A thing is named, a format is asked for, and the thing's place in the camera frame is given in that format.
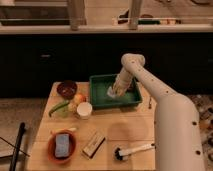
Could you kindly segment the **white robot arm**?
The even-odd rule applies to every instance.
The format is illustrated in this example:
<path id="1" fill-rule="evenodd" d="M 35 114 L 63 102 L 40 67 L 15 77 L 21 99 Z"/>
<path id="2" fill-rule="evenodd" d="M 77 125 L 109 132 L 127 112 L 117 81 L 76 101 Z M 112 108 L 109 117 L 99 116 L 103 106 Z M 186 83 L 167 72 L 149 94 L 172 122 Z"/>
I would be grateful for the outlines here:
<path id="1" fill-rule="evenodd" d="M 144 68 L 145 57 L 127 53 L 113 92 L 122 96 L 136 78 L 156 101 L 154 114 L 156 171 L 205 171 L 194 103 Z"/>

